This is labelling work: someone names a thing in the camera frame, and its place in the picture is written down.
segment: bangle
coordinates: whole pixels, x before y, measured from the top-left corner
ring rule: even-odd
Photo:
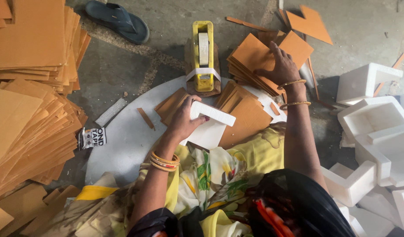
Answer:
[[[283,87],[288,86],[288,85],[293,84],[293,83],[296,83],[296,82],[303,82],[303,83],[305,83],[306,80],[304,80],[304,79],[299,79],[299,80],[295,80],[295,81],[289,81],[289,82],[286,82],[286,83],[282,84],[281,86],[277,87],[277,89],[278,89],[278,90],[282,90]]]
[[[309,106],[311,103],[309,101],[288,103],[285,105],[281,105],[280,110],[287,110],[287,107],[290,105],[301,105],[301,104],[307,104]]]
[[[160,166],[160,165],[157,165],[157,164],[154,163],[152,160],[151,160],[150,162],[151,162],[151,164],[152,164],[153,166],[155,166],[155,167],[157,167],[158,169],[163,170],[163,171],[173,172],[173,171],[177,170],[177,167],[174,168],[174,169],[171,169],[171,168],[166,168],[166,167],[162,167],[162,166]]]
[[[163,167],[165,167],[165,168],[174,169],[174,168],[177,168],[177,166],[178,166],[178,164],[165,164],[165,163],[163,163],[163,162],[161,162],[161,161],[159,161],[159,160],[157,160],[157,159],[155,159],[155,158],[153,158],[153,157],[151,157],[151,160],[152,160],[152,162],[154,162],[155,164],[160,165],[160,166],[163,166]]]
[[[163,158],[160,158],[159,156],[157,156],[157,155],[155,154],[154,151],[151,152],[151,157],[154,158],[154,159],[156,159],[156,160],[158,160],[159,162],[166,163],[166,164],[173,164],[173,165],[175,165],[175,164],[178,164],[178,163],[180,162],[180,158],[178,158],[178,156],[175,155],[175,154],[173,154],[173,160],[171,160],[171,161],[165,160],[165,159],[163,159]]]

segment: blue flip-flop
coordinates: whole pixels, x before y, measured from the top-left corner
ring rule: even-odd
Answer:
[[[146,23],[118,4],[91,0],[86,4],[85,11],[93,22],[114,30],[132,43],[143,44],[149,39]]]

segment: woman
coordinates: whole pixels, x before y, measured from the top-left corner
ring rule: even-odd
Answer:
[[[273,171],[262,174],[263,178],[257,186],[246,189],[253,175],[247,171],[250,161],[238,148],[232,151],[218,148],[211,150],[210,154],[195,149],[196,162],[189,168],[187,174],[184,174],[185,171],[180,174],[182,182],[179,182],[176,202],[181,203],[181,207],[175,203],[172,209],[174,215],[165,208],[169,199],[167,197],[169,196],[169,172],[157,166],[157,164],[162,165],[162,162],[151,165],[137,195],[129,222],[131,231],[128,236],[243,236],[245,234],[283,237],[355,236],[328,194],[315,148],[308,105],[306,103],[291,105],[294,102],[307,100],[303,83],[291,83],[300,80],[292,56],[279,49],[273,42],[270,50],[275,57],[274,70],[259,69],[255,73],[272,80],[277,85],[284,85],[287,94],[287,124],[286,128],[282,127],[281,130],[283,132],[285,130],[283,149],[285,169],[269,169]],[[206,116],[195,120],[189,119],[193,100],[200,101],[200,98],[188,97],[174,115],[167,131],[154,149],[153,157],[156,159],[153,160],[154,162],[164,161],[164,164],[177,165],[178,163],[175,163],[177,158],[173,159],[173,155],[178,143],[189,137],[199,125],[209,120]],[[279,129],[272,130],[276,132],[276,137],[280,137]],[[234,168],[224,172],[225,175],[220,184],[214,182],[214,175],[211,175],[219,159],[225,159],[225,162],[228,162],[225,171],[229,167]],[[191,179],[198,181],[196,187]],[[224,186],[228,186],[228,191],[231,192],[220,195]],[[196,199],[189,199],[189,196],[186,196],[187,193],[190,193],[190,196],[193,194]],[[229,218],[231,216],[239,221],[232,222]]]

